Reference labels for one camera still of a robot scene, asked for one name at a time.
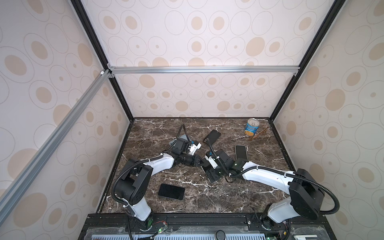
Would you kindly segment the light blue cased phone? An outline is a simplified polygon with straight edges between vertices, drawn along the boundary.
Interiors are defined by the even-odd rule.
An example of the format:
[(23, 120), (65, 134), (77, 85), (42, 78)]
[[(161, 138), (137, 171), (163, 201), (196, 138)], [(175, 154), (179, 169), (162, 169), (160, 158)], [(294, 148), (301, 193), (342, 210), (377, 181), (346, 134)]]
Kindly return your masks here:
[(247, 147), (242, 146), (242, 145), (236, 145), (235, 146), (235, 155), (236, 155), (236, 160), (238, 160), (238, 159), (247, 160), (248, 159)]

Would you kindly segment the black smartphone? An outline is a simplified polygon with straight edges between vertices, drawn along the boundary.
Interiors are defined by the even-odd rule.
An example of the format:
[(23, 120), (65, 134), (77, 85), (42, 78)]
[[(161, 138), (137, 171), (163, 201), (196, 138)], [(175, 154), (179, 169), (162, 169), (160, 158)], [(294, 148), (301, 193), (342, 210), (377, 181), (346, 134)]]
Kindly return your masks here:
[(183, 200), (185, 194), (185, 188), (168, 185), (168, 184), (161, 184), (158, 195), (160, 197), (168, 198), (168, 199), (174, 199), (174, 200)]

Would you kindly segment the light blue phone case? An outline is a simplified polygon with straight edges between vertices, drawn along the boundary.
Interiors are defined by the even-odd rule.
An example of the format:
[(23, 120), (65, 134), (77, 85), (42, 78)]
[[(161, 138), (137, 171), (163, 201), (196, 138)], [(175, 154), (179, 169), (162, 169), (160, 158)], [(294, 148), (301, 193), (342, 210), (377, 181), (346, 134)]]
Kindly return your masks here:
[(173, 140), (169, 142), (170, 147), (171, 146), (177, 146), (177, 145), (191, 145), (192, 142), (187, 139), (186, 136), (181, 136), (177, 140)]

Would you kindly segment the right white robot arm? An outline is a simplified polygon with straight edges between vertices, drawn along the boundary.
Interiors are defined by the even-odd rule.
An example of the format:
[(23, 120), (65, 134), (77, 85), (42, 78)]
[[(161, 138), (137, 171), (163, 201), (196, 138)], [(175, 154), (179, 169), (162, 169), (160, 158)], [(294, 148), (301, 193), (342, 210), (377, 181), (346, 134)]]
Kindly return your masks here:
[(215, 154), (207, 152), (199, 160), (199, 165), (213, 183), (221, 177), (242, 178), (278, 189), (289, 195), (288, 198), (274, 204), (268, 204), (259, 216), (264, 228), (271, 229), (285, 220), (303, 217), (316, 220), (321, 211), (325, 196), (324, 191), (311, 175), (299, 169), (293, 171), (280, 171), (255, 164), (247, 159), (233, 160), (224, 151)]

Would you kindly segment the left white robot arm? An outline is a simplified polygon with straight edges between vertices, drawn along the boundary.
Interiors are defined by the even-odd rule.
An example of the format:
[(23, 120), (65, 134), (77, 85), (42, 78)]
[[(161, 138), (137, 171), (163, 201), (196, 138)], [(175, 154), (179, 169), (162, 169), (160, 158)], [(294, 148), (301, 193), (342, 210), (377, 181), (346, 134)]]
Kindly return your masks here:
[(177, 164), (195, 167), (199, 162), (196, 151), (200, 148), (201, 143), (197, 141), (178, 138), (155, 157), (129, 159), (112, 185), (112, 198), (138, 221), (149, 221), (152, 210), (145, 200), (145, 193), (151, 177)]

